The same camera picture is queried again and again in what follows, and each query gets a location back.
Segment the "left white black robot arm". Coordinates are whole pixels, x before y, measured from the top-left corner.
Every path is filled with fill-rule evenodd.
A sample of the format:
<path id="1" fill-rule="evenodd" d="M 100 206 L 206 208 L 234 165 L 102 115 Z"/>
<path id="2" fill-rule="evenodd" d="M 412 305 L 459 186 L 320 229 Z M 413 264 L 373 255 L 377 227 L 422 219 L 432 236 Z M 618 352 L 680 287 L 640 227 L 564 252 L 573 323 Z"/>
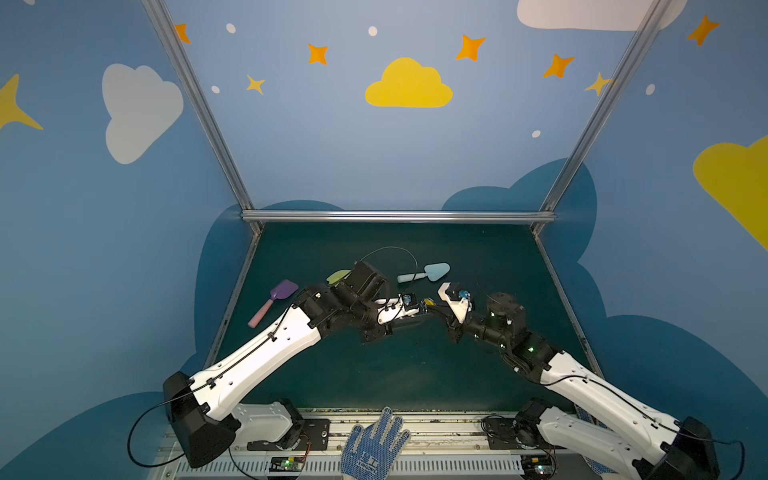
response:
<path id="1" fill-rule="evenodd" d="M 391 334 L 391 321 L 418 314 L 413 294 L 382 299 L 389 280 L 360 261 L 341 280 L 304 288 L 271 325 L 234 353 L 188 376 L 163 383 L 164 408 L 183 455 L 193 468 L 222 455 L 244 425 L 234 411 L 242 399 L 288 360 L 329 334 L 356 327 L 364 341 Z"/>

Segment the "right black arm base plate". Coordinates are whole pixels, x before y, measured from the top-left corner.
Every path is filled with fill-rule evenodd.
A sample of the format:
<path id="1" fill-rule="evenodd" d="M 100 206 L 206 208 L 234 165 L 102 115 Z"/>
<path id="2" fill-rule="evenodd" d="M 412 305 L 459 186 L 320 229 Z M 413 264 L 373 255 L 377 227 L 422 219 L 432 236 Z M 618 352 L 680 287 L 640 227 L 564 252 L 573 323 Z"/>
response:
<path id="1" fill-rule="evenodd" d="M 556 448 L 544 439 L 537 426 L 530 420 L 491 414 L 485 416 L 480 425 L 492 450 Z"/>

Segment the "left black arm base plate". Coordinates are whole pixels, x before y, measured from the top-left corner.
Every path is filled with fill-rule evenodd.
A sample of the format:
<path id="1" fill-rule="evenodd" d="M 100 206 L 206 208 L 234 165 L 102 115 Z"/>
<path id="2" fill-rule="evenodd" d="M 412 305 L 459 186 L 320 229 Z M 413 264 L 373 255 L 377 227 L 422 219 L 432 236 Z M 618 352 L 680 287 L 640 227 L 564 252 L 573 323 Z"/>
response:
<path id="1" fill-rule="evenodd" d="M 328 448 L 331 421 L 325 418 L 310 418 L 295 423 L 276 442 L 266 440 L 247 444 L 248 451 L 299 451 L 310 447 L 311 451 L 325 451 Z"/>

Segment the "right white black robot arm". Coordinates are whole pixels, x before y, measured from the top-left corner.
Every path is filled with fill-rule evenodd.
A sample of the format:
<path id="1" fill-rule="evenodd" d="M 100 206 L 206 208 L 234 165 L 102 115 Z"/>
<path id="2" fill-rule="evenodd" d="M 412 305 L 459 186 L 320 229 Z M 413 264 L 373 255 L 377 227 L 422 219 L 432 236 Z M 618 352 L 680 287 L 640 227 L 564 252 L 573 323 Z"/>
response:
<path id="1" fill-rule="evenodd" d="M 720 475 L 710 429 L 693 417 L 682 421 L 611 385 L 570 353 L 527 327 L 516 298 L 499 293 L 480 315 L 472 300 L 443 293 L 424 308 L 443 317 L 456 339 L 472 336 L 496 347 L 502 360 L 527 381 L 571 401 L 591 415 L 582 420 L 542 399 L 515 418 L 523 442 L 560 446 L 625 479 L 716 479 Z"/>

